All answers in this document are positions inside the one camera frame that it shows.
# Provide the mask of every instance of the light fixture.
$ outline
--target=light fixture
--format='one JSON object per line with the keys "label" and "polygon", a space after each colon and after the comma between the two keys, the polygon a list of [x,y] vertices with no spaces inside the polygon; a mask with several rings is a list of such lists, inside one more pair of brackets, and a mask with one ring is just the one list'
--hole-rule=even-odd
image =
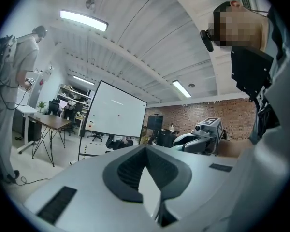
{"label": "light fixture", "polygon": [[105,32],[107,30],[107,27],[108,27],[107,22],[101,21],[101,20],[94,18],[94,17],[91,17],[91,16],[77,14],[77,13],[67,11],[67,10],[60,10],[59,14],[60,14],[60,18],[62,18],[62,19],[77,21],[77,22],[86,24],[88,26],[91,26],[95,29],[99,29],[103,32]]}
{"label": "light fixture", "polygon": [[172,83],[176,88],[179,89],[180,92],[184,94],[184,96],[186,96],[187,98],[191,98],[191,95],[188,93],[187,90],[185,90],[185,88],[179,83],[178,80],[175,80]]}
{"label": "light fixture", "polygon": [[90,82],[90,81],[87,81],[87,80],[85,80],[85,79],[83,79],[83,78],[79,78],[78,76],[73,76],[75,79],[77,79],[77,80],[81,80],[81,81],[83,81],[83,82],[85,82],[85,83],[89,83],[89,84],[91,84],[91,85],[95,85],[94,83],[92,83],[92,82]]}

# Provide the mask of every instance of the potted plant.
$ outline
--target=potted plant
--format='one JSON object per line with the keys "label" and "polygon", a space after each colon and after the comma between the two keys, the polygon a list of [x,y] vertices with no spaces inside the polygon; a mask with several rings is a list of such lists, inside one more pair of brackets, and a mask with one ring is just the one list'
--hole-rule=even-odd
{"label": "potted plant", "polygon": [[45,104],[46,104],[46,102],[43,102],[43,101],[40,101],[40,102],[39,102],[39,104],[38,104],[38,108],[40,108],[40,111],[39,111],[39,112],[41,112],[41,110],[42,110],[43,108],[45,108]]}

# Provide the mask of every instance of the ceiling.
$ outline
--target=ceiling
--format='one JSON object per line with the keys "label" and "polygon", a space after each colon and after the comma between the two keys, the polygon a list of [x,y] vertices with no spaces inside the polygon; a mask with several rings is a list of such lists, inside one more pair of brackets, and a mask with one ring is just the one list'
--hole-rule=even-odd
{"label": "ceiling", "polygon": [[[94,0],[94,10],[85,7],[87,0],[39,1],[54,42],[63,44],[71,84],[88,88],[76,75],[94,82],[95,90],[103,80],[149,104],[186,99],[172,85],[174,80],[192,98],[220,93],[217,66],[191,14],[207,25],[212,10],[226,0]],[[62,20],[60,9],[97,17],[109,27],[101,32]]]}

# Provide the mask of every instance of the black monitor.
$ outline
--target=black monitor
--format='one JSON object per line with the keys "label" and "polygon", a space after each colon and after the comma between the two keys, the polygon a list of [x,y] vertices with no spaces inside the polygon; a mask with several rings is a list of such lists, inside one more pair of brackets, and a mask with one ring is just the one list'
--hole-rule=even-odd
{"label": "black monitor", "polygon": [[163,122],[163,115],[149,116],[147,122],[147,128],[152,130],[161,130]]}

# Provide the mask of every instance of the whiteboard frame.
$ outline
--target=whiteboard frame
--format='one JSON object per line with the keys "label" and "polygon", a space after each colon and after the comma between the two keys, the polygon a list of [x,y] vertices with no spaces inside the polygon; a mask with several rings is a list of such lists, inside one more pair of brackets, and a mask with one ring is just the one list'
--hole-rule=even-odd
{"label": "whiteboard frame", "polygon": [[[87,112],[87,114],[86,114],[85,120],[84,120],[83,125],[82,125],[83,128],[81,129],[80,137],[82,137],[82,135],[85,136],[85,131],[86,131],[85,127],[86,127],[86,124],[87,124],[87,120],[88,120],[88,116],[89,116],[89,113],[90,113],[90,110],[91,110],[91,106],[92,106],[92,104],[93,104],[93,101],[94,101],[94,99],[95,99],[95,97],[96,97],[96,94],[97,94],[97,92],[98,92],[98,90],[99,90],[99,87],[100,87],[100,84],[101,84],[101,83],[105,83],[105,84],[107,84],[107,85],[109,85],[109,86],[112,86],[112,87],[114,87],[114,88],[116,88],[116,89],[118,89],[118,90],[120,90],[120,91],[122,91],[122,92],[124,92],[124,93],[126,93],[126,94],[128,94],[128,95],[130,95],[130,96],[132,96],[132,97],[134,97],[134,98],[136,98],[136,99],[142,101],[142,102],[145,102],[145,101],[141,100],[140,98],[137,98],[137,97],[135,97],[134,95],[131,95],[131,94],[129,94],[128,92],[123,91],[122,89],[119,89],[119,88],[115,87],[114,85],[111,85],[111,84],[109,84],[109,83],[107,83],[107,82],[101,80],[101,81],[99,82],[99,85],[98,85],[98,87],[97,87],[97,89],[96,89],[96,91],[95,91],[95,94],[94,94],[94,96],[93,96],[93,98],[92,98],[92,100],[91,100],[91,104],[90,104],[89,110],[88,110],[88,112]],[[143,117],[142,128],[141,128],[141,132],[140,132],[140,137],[139,137],[139,139],[141,139],[141,136],[142,136],[143,124],[144,124],[144,119],[145,119],[145,114],[146,114],[146,109],[147,109],[147,102],[145,102],[145,103],[146,103],[146,107],[145,107],[145,113],[144,113],[144,117]],[[95,131],[95,130],[93,130],[93,131],[91,130],[91,132],[93,132],[93,133],[109,134],[109,133],[107,133],[107,132],[103,132],[103,131]],[[115,135],[115,136],[130,137],[130,135]]]}

